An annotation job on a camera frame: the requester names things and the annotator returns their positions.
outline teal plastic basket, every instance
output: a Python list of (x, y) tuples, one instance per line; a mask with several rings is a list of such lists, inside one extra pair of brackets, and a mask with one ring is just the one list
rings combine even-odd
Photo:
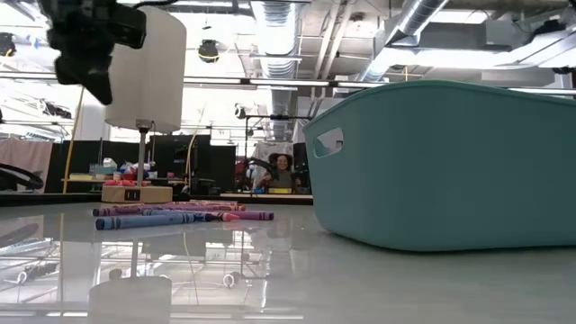
[[(340, 151), (318, 137), (341, 129)], [(576, 102), (415, 81), (365, 90), (304, 128), (327, 230), (385, 248), (576, 243)]]

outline wooden stand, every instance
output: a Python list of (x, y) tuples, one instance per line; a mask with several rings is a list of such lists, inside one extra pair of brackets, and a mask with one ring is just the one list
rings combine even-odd
[(163, 186), (124, 187), (105, 185), (102, 189), (104, 203), (170, 203), (172, 188)]

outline pink cloth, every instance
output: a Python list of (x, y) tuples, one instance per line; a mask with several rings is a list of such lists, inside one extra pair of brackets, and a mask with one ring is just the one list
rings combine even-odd
[[(19, 167), (35, 173), (46, 184), (52, 143), (47, 141), (31, 141), (20, 139), (0, 140), (0, 163)], [(25, 188), (18, 185), (18, 191)]]

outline white lamp shade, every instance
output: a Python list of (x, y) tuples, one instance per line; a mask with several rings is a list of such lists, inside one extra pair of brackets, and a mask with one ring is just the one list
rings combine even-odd
[(137, 121), (154, 122), (156, 131), (178, 131), (182, 122), (182, 90), (186, 28), (170, 13), (145, 6), (146, 40), (141, 49), (116, 45), (110, 66), (112, 104), (105, 120), (137, 130)]

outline basket handle hole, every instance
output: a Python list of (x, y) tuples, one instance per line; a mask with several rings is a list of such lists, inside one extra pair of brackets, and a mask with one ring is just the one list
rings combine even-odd
[(314, 140), (316, 158), (338, 153), (344, 147), (344, 132), (340, 128), (329, 130)]

